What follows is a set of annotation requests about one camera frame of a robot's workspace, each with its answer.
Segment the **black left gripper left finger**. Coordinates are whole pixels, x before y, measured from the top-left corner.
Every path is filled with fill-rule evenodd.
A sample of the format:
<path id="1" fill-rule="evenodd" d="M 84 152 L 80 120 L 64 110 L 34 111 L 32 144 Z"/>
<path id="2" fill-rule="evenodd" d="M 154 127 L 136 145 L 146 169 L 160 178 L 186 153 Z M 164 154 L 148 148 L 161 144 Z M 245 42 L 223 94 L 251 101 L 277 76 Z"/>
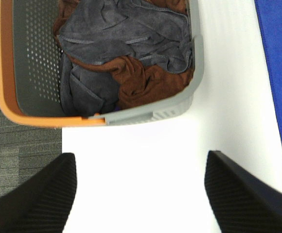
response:
<path id="1" fill-rule="evenodd" d="M 0 197 L 0 233 L 61 233 L 77 189 L 73 153 L 63 153 Z"/>

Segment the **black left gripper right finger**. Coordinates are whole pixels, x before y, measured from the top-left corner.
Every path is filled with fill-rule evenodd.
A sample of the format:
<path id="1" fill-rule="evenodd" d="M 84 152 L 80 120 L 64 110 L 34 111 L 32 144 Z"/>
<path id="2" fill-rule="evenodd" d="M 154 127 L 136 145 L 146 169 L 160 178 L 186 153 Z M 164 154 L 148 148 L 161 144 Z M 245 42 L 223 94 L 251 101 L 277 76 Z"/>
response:
<path id="1" fill-rule="evenodd" d="M 282 193 L 220 151 L 209 151 L 204 178 L 223 233 L 282 233 Z"/>

